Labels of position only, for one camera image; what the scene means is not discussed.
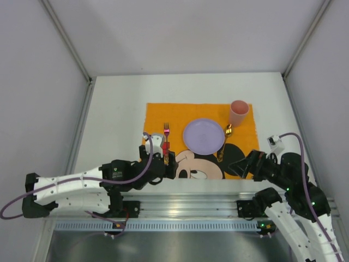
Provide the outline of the gold ornate spoon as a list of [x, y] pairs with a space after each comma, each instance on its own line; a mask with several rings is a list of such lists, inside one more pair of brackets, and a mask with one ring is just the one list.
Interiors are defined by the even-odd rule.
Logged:
[[225, 146], [226, 146], [226, 143], [227, 143], [227, 139], [230, 138], [230, 137], [232, 136], [232, 133], [233, 133], [233, 126], [232, 126], [232, 124], [228, 124], [228, 125], [226, 126], [226, 128], [224, 129], [224, 131], [225, 131], [225, 140], [224, 140], [224, 143], [223, 143], [223, 145], [222, 145], [220, 151], [217, 152], [217, 161], [218, 161], [219, 163], [221, 163], [222, 160], [223, 160], [223, 157], [224, 157], [224, 149], [225, 149]]

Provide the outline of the lilac plastic plate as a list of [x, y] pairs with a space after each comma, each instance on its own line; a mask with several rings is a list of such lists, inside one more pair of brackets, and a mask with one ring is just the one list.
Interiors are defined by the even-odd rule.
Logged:
[[208, 118], [197, 118], [184, 128], [183, 141], [193, 153], [206, 156], [222, 148], [225, 134], [217, 122]]

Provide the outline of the pink plastic cup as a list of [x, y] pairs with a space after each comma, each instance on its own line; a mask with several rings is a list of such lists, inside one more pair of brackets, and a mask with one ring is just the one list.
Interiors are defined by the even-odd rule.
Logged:
[[229, 124], [238, 127], [249, 113], [249, 105], [242, 100], [235, 100], [230, 105]]

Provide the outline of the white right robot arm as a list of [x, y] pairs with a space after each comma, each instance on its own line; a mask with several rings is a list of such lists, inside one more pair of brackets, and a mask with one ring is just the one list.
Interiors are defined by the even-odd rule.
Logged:
[[283, 204], [276, 189], [269, 187], [252, 198], [251, 218], [267, 216], [281, 232], [298, 261], [343, 261], [333, 232], [331, 210], [324, 192], [309, 182], [304, 153], [287, 152], [278, 159], [274, 153], [252, 150], [247, 156], [235, 147], [216, 156], [189, 150], [165, 155], [175, 178], [219, 179], [226, 175], [256, 182], [266, 180], [285, 191]]

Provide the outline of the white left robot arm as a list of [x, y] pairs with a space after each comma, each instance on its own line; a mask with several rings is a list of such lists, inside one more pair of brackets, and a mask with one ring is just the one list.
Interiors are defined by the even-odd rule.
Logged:
[[89, 211], [98, 216], [117, 216], [123, 209], [122, 193], [156, 185], [174, 178], [172, 152], [150, 152], [139, 147], [140, 161], [113, 160], [94, 169], [62, 177], [26, 176], [22, 201], [25, 218], [44, 218], [53, 213]]

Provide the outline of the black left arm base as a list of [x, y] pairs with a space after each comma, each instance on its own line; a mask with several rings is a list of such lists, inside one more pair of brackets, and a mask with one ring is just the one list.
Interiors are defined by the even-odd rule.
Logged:
[[111, 204], [108, 211], [110, 218], [138, 218], [140, 214], [140, 201], [122, 201]]

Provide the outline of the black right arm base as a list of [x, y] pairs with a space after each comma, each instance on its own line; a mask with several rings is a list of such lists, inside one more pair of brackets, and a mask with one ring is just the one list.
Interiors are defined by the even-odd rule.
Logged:
[[267, 218], [267, 215], [252, 200], [237, 200], [236, 204], [239, 218], [244, 218], [247, 221], [255, 218]]

